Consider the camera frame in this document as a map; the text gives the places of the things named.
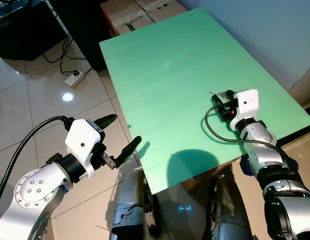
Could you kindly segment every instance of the white floor tile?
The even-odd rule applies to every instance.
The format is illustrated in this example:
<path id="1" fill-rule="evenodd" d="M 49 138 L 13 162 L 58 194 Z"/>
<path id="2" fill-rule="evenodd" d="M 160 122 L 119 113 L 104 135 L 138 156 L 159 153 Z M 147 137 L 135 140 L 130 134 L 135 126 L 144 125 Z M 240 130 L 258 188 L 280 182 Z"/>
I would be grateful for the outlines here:
<path id="1" fill-rule="evenodd" d="M 235 182 L 243 199 L 252 234 L 258 239 L 271 240 L 267 233 L 267 224 L 264 214 L 263 191 L 259 182 L 253 176 L 243 173 L 240 159 L 231 164 Z"/>
<path id="2" fill-rule="evenodd" d="M 0 151 L 21 141 L 32 129 L 27 82 L 0 92 Z"/>
<path id="3" fill-rule="evenodd" d="M 206 225 L 205 189 L 196 197 L 190 196 L 180 184 L 156 194 L 161 216 L 172 240 L 200 240 Z M 191 211 L 180 206 L 191 207 Z"/>
<path id="4" fill-rule="evenodd" d="M 91 119 L 94 121 L 97 118 L 113 113 L 115 113 L 115 111 L 111 101 L 107 100 L 74 116 L 74 118 L 84 118 L 86 120 Z M 109 156 L 114 155 L 117 157 L 122 149 L 128 144 L 120 122 L 116 120 L 104 131 L 106 137 L 103 144 L 107 147 L 106 153 Z M 38 163 L 40 166 L 44 165 L 45 161 L 56 153 L 60 153 L 63 156 L 67 154 L 66 145 L 64 143 L 66 136 L 67 131 L 64 129 L 62 123 L 35 135 Z M 53 213 L 53 217 L 75 207 L 83 201 L 124 180 L 126 175 L 137 166 L 135 158 L 132 158 L 119 169 L 111 170 L 106 165 L 101 167 L 96 171 L 96 175 L 92 179 L 84 178 L 74 185 L 74 188 L 65 195 L 63 202 Z"/>
<path id="5" fill-rule="evenodd" d="M 109 239 L 121 184 L 52 219 L 55 240 Z"/>
<path id="6" fill-rule="evenodd" d="M 129 125 L 127 124 L 126 122 L 126 119 L 125 119 L 125 116 L 124 116 L 124 113 L 123 113 L 123 110 L 122 110 L 122 107 L 121 107 L 121 104 L 120 104 L 120 101 L 118 99 L 118 97 L 113 97 L 111 100 L 111 103 L 113 104 L 114 106 L 114 109 L 116 111 L 116 114 L 118 116 L 118 119 L 124 129 L 124 132 L 125 132 L 125 135 L 126 137 L 128 138 L 128 141 L 131 142 L 133 140 L 132 138 L 132 135 L 131 135 L 131 132 L 129 130 Z"/>
<path id="7" fill-rule="evenodd" d="M 19 143 L 0 151 L 0 182 L 6 172 L 6 169 L 11 161 L 11 158 L 19 146 Z M 21 179 L 21 177 L 28 172 L 37 169 L 37 157 L 34 138 L 32 137 L 28 143 L 24 146 L 21 151 L 14 168 L 8 179 L 5 191 L 0 200 L 0 212 L 3 213 L 4 210 L 8 208 L 13 199 L 13 191 L 16 183 Z"/>
<path id="8" fill-rule="evenodd" d="M 86 60 L 70 60 L 62 67 L 64 71 L 86 72 L 90 65 Z M 90 71 L 75 89 L 64 83 L 67 78 L 56 66 L 27 80 L 34 126 L 53 116 L 74 116 L 109 99 L 95 71 Z M 66 95 L 71 96 L 71 100 L 63 99 Z"/>
<path id="9" fill-rule="evenodd" d="M 100 71 L 99 72 L 99 76 L 106 88 L 106 91 L 109 95 L 110 98 L 113 98 L 116 96 L 116 91 L 115 91 L 115 88 L 114 88 L 114 85 L 113 85 L 113 82 L 112 82 L 112 79 L 111 79 L 111 76 L 110 76 L 110 73 L 109 73 L 109 70 L 108 69 L 105 69 L 103 71 Z"/>
<path id="10" fill-rule="evenodd" d="M 24 80 L 24 61 L 0 58 L 0 92 Z"/>
<path id="11" fill-rule="evenodd" d="M 63 53 L 63 43 L 64 39 L 60 41 L 58 44 L 53 46 L 50 50 L 45 52 L 45 56 L 47 57 L 48 60 L 54 61 L 58 59 L 62 53 Z M 81 51 L 79 51 L 76 43 L 73 41 L 71 45 L 69 46 L 69 53 L 71 57 L 80 57 L 82 55 Z M 63 63 L 69 61 L 70 58 L 64 57 Z M 26 66 L 26 74 L 27 78 L 31 78 L 35 75 L 38 75 L 48 69 L 51 69 L 55 66 L 58 66 L 60 64 L 60 61 L 54 62 L 54 63 L 49 63 L 47 62 L 43 56 L 39 56 L 33 61 L 25 61 L 25 66 Z"/>

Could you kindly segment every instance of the electrical outlet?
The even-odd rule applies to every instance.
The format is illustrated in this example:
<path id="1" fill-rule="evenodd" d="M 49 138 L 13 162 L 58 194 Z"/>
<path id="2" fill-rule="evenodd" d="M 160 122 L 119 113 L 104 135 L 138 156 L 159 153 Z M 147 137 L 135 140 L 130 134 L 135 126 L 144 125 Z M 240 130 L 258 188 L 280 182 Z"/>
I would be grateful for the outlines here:
<path id="1" fill-rule="evenodd" d="M 74 70 L 73 73 L 66 79 L 65 83 L 74 89 L 81 83 L 81 81 L 83 81 L 84 78 L 84 73 Z"/>

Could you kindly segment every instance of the power cord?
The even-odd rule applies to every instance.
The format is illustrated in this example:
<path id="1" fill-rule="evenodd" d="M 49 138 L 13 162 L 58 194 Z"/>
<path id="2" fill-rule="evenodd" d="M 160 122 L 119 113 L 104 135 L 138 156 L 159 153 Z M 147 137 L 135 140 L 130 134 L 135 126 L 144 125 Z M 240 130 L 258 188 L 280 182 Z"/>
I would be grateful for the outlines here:
<path id="1" fill-rule="evenodd" d="M 9 165 L 6 169 L 6 172 L 4 174 L 4 177 L 2 178 L 1 180 L 1 183 L 0 183 L 0 199 L 2 197 L 2 194 L 4 192 L 4 189 L 5 189 L 5 186 L 9 180 L 9 177 L 12 173 L 12 170 L 13 170 L 13 167 L 15 165 L 15 162 L 17 160 L 17 158 L 19 157 L 21 151 L 23 150 L 24 146 L 26 145 L 26 143 L 31 139 L 31 137 L 38 131 L 40 130 L 42 127 L 44 127 L 45 125 L 53 122 L 53 121 L 56 121 L 56 120 L 61 120 L 63 121 L 64 123 L 67 123 L 68 124 L 68 121 L 69 121 L 69 118 L 66 117 L 66 116 L 54 116 L 54 117 L 51 117 L 45 121 L 43 121 L 42 123 L 40 123 L 37 127 L 35 127 L 32 131 L 30 131 L 30 133 L 21 141 L 21 143 L 19 144 L 19 146 L 17 147 L 13 157 L 11 158 L 10 162 L 9 162 Z"/>
<path id="2" fill-rule="evenodd" d="M 206 124 L 206 127 L 208 128 L 208 130 L 215 136 L 217 137 L 218 139 L 220 140 L 223 140 L 225 142 L 230 142 L 230 143 L 252 143 L 252 144 L 263 144 L 271 149 L 274 149 L 275 151 L 277 151 L 282 157 L 284 157 L 285 159 L 288 159 L 289 156 L 286 154 L 286 152 L 284 152 L 281 148 L 277 147 L 277 146 L 274 146 L 268 142 L 264 142 L 264 141 L 259 141 L 259 140 L 248 140 L 248 139 L 245 139 L 245 140 L 237 140 L 237 139 L 228 139 L 228 138 L 224 138 L 220 135 L 218 135 L 216 132 L 214 132 L 214 130 L 211 128 L 211 126 L 209 125 L 209 122 L 208 122 L 208 116 L 210 114 L 211 111 L 213 111 L 214 109 L 217 109 L 218 106 L 213 106 L 211 107 L 205 114 L 205 124 Z"/>
<path id="3" fill-rule="evenodd" d="M 45 54 L 42 54 L 43 58 L 50 64 L 53 64 L 53 63 L 56 63 L 57 61 L 59 61 L 59 71 L 61 74 L 65 75 L 65 76 L 70 76 L 73 73 L 73 71 L 63 71 L 63 69 L 62 69 L 62 63 L 63 63 L 63 59 L 65 56 L 68 57 L 69 59 L 74 59 L 74 60 L 86 60 L 85 57 L 72 57 L 72 56 L 68 55 L 69 47 L 72 44 L 72 42 L 73 42 L 73 37 L 69 33 L 69 34 L 67 34 L 67 37 L 66 37 L 66 39 L 62 45 L 62 55 L 53 61 L 50 61 L 46 57 Z"/>

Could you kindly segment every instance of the table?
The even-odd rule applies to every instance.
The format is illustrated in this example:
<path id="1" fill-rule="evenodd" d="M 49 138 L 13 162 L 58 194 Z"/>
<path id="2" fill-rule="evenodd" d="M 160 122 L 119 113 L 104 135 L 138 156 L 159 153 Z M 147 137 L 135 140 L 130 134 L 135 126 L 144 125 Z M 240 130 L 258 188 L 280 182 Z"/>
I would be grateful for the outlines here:
<path id="1" fill-rule="evenodd" d="M 203 8 L 100 43 L 149 187 L 156 194 L 244 153 L 206 130 L 210 91 L 257 89 L 258 119 L 278 139 L 310 125 L 310 117 Z M 237 136 L 217 115 L 225 138 Z"/>

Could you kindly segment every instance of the silver robot arm segment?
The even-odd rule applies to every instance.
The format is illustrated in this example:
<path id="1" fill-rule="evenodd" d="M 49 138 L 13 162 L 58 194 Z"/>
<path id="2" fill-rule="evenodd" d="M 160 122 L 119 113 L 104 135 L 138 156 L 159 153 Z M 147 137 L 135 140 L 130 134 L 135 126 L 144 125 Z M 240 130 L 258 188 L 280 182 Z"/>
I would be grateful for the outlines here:
<path id="1" fill-rule="evenodd" d="M 103 131 L 117 116 L 111 114 L 95 122 L 71 119 L 65 140 L 68 155 L 57 153 L 40 169 L 24 175 L 16 184 L 13 199 L 0 218 L 0 240 L 43 240 L 49 218 L 73 183 L 91 178 L 101 166 L 121 166 L 133 154 L 141 137 L 136 137 L 114 158 L 105 153 Z"/>
<path id="2" fill-rule="evenodd" d="M 225 97 L 230 100 L 227 103 L 222 103 L 217 95 L 213 96 L 222 119 L 229 121 L 230 128 L 239 132 L 242 140 L 276 146 L 275 135 L 262 121 L 257 121 L 258 91 L 229 92 L 232 93 L 216 93 L 221 97 L 228 96 Z M 303 184 L 296 161 L 282 150 L 265 144 L 245 142 L 243 146 L 248 154 L 246 165 L 263 190 L 270 237 L 274 240 L 310 239 L 310 191 Z"/>

